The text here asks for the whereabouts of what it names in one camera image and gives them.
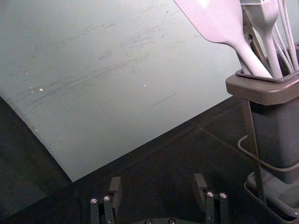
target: gray utensil holder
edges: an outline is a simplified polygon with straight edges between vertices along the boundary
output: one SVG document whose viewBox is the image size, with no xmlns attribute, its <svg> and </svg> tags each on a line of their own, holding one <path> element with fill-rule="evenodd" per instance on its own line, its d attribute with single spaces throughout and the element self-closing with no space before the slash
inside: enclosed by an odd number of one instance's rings
<svg viewBox="0 0 299 224">
<path fill-rule="evenodd" d="M 299 71 L 271 79 L 240 70 L 226 80 L 226 87 L 228 93 L 250 102 L 259 159 L 274 167 L 261 164 L 263 168 L 285 183 L 298 180 Z"/>
</svg>

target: kitchen utensil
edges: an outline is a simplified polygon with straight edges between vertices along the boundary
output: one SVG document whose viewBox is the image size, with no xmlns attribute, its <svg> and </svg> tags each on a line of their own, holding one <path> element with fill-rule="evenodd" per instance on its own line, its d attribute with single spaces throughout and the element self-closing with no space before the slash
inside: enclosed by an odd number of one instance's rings
<svg viewBox="0 0 299 224">
<path fill-rule="evenodd" d="M 206 40 L 234 48 L 253 75 L 271 77 L 245 42 L 239 0 L 175 0 L 175 2 Z"/>
<path fill-rule="evenodd" d="M 274 41 L 274 45 L 275 45 L 275 48 L 277 49 L 277 51 L 279 52 L 280 56 L 281 56 L 281 59 L 284 61 L 286 67 L 288 68 L 289 72 L 293 72 L 294 70 L 292 69 L 288 59 L 286 58 L 285 54 L 283 53 L 279 43 L 277 42 L 275 36 L 273 36 L 273 41 Z"/>
<path fill-rule="evenodd" d="M 262 38 L 274 78 L 282 78 L 273 38 L 273 26 L 278 18 L 277 0 L 240 0 L 247 16 Z"/>
<path fill-rule="evenodd" d="M 292 59 L 293 65 L 294 65 L 294 69 L 299 70 L 294 40 L 292 37 L 292 31 L 291 31 L 289 17 L 288 17 L 288 13 L 287 13 L 287 9 L 286 9 L 286 1 L 278 0 L 278 7 L 279 7 L 280 16 L 281 16 L 281 21 L 282 21 L 284 31 L 285 31 L 286 40 L 289 45 L 289 51 L 291 54 L 291 59 Z"/>
<path fill-rule="evenodd" d="M 279 31 L 279 29 L 278 29 L 276 23 L 274 24 L 274 28 L 275 28 L 275 33 L 276 33 L 276 35 L 277 35 L 277 37 L 278 37 L 279 44 L 282 46 L 282 48 L 283 48 L 283 50 L 284 50 L 284 55 L 285 55 L 285 57 L 286 57 L 286 59 L 287 59 L 289 65 L 290 65 L 290 67 L 291 67 L 291 69 L 292 69 L 291 72 L 293 72 L 293 71 L 295 71 L 294 66 L 293 66 L 293 63 L 292 63 L 292 61 L 291 61 L 291 59 L 290 59 L 290 56 L 289 56 L 288 51 L 286 50 L 285 43 L 284 43 L 284 41 L 282 40 L 280 31 Z"/>
<path fill-rule="evenodd" d="M 242 9 L 242 15 L 243 15 L 243 33 L 244 33 L 245 41 L 246 41 L 246 43 L 250 43 L 249 46 L 251 47 L 253 53 L 262 62 L 263 66 L 266 68 L 266 70 L 269 73 L 271 73 L 271 69 L 267 62 L 267 59 L 263 55 L 263 50 L 258 42 L 256 34 L 252 28 L 251 22 L 250 22 L 250 20 L 247 16 L 247 13 L 244 9 Z"/>
</svg>

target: light blue wall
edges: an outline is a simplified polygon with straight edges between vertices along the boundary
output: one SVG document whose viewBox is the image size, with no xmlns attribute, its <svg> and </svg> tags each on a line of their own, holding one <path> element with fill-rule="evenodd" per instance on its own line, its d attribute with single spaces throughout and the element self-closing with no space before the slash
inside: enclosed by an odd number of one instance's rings
<svg viewBox="0 0 299 224">
<path fill-rule="evenodd" d="M 2 0 L 0 21 L 0 95 L 73 181 L 228 98 L 240 69 L 173 0 Z"/>
</svg>

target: dark floor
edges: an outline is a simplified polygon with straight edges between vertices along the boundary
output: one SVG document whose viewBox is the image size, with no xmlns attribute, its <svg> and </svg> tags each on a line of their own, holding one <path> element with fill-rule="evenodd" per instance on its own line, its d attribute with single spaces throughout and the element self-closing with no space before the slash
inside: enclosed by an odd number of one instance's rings
<svg viewBox="0 0 299 224">
<path fill-rule="evenodd" d="M 237 150 L 244 135 L 240 102 L 230 98 L 4 223 L 88 223 L 89 198 L 103 196 L 113 176 L 121 176 L 123 188 L 117 223 L 160 217 L 203 222 L 192 191 L 194 173 L 202 173 L 211 190 L 228 193 L 233 223 L 273 223 L 243 187 L 252 172 Z"/>
<path fill-rule="evenodd" d="M 0 97 L 0 221 L 70 183 L 45 146 Z"/>
</svg>

